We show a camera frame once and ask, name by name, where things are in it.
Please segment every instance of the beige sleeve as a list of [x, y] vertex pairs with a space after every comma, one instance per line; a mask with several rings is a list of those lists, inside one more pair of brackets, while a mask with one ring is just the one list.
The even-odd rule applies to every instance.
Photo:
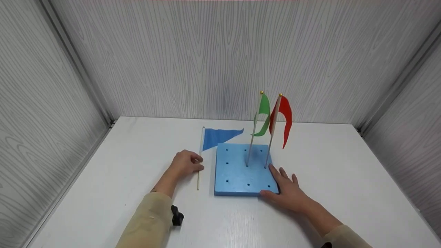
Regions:
[[347, 225], [340, 225], [324, 237], [331, 242], [333, 248], [372, 248]]
[[116, 248], [160, 248], [172, 226], [172, 199], [147, 194], [126, 226]]

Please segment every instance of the metal flagpole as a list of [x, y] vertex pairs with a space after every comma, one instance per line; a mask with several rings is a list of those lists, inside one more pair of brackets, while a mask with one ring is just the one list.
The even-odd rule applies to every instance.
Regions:
[[[204, 138], [205, 138], [205, 127], [202, 127], [202, 135], [201, 135], [201, 146], [199, 147], [199, 156], [201, 156], [202, 154], [202, 149], [204, 146]], [[197, 189], [199, 190], [199, 171], [198, 171], [198, 187]]]
[[279, 113], [281, 99], [282, 99], [282, 93], [279, 94], [279, 98], [277, 99], [277, 103], [276, 103], [276, 112], [274, 113], [274, 118], [273, 118], [273, 126], [271, 129], [271, 139], [269, 140], [269, 145], [268, 145], [268, 153], [266, 154], [265, 169], [266, 169], [266, 165], [268, 163], [269, 150], [271, 149], [271, 143], [273, 143], [274, 130], [276, 129], [277, 114]]
[[256, 125], [257, 125], [257, 115], [259, 115], [260, 103], [262, 102], [262, 95], [263, 95], [263, 90], [261, 90], [261, 91], [260, 91], [259, 104], [257, 105], [257, 111], [256, 111], [256, 114], [254, 115], [254, 127], [253, 127], [253, 134], [251, 135], [251, 143], [250, 143], [250, 148], [248, 149], [248, 157], [247, 157], [247, 161], [246, 161], [246, 163], [245, 163], [245, 166], [246, 166], [246, 167], [248, 167], [248, 162], [250, 161], [250, 156], [251, 156], [251, 147], [253, 146], [254, 133], [256, 132]]

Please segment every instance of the blue flag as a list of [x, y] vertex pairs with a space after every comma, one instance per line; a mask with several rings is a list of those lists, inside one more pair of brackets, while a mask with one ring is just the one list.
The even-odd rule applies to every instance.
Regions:
[[242, 130], [224, 130], [224, 129], [211, 129], [206, 128], [204, 134], [204, 146], [202, 151], [217, 146], [219, 143], [224, 143], [239, 134], [243, 133]]

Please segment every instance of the flag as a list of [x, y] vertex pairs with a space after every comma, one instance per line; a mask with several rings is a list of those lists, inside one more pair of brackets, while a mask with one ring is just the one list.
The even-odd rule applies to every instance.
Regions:
[[254, 136], [256, 136], [256, 137], [263, 136], [266, 133], [266, 130], [268, 129], [268, 125], [269, 125], [270, 108], [269, 108], [268, 97], [265, 94], [262, 94], [259, 110], [256, 113], [256, 115], [254, 116], [254, 125], [256, 125], [257, 116], [259, 114], [265, 114], [265, 115], [267, 115], [267, 118], [266, 118], [265, 122], [263, 123], [263, 126], [260, 129], [260, 131], [258, 133], [254, 134]]
[[224, 130], [224, 129], [206, 128], [204, 134], [204, 146], [202, 147], [202, 151], [210, 149], [211, 147], [215, 147], [219, 143], [224, 143], [242, 133], [243, 133], [243, 129]]
[[[271, 113], [270, 122], [269, 122], [269, 132], [271, 136], [273, 136], [272, 133], [272, 127], [274, 125], [274, 122], [277, 121], [274, 119], [274, 114], [276, 113], [276, 106], [274, 106], [273, 112]], [[289, 131], [291, 130], [292, 126], [292, 111], [291, 106], [289, 105], [288, 99], [286, 99], [285, 96], [281, 96], [280, 104], [279, 104], [279, 112], [282, 113], [285, 116], [286, 124], [285, 124], [285, 131], [283, 133], [283, 148], [285, 148], [286, 142], [288, 141], [288, 135]]]

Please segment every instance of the wood grain wall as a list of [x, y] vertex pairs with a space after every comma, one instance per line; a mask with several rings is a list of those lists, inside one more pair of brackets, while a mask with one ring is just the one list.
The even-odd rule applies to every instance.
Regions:
[[264, 90], [296, 121], [358, 126], [441, 16], [438, 0], [53, 3], [116, 118], [251, 120]]
[[441, 237], [441, 46], [365, 140]]
[[21, 247], [106, 130], [33, 0], [0, 1], [0, 247]]

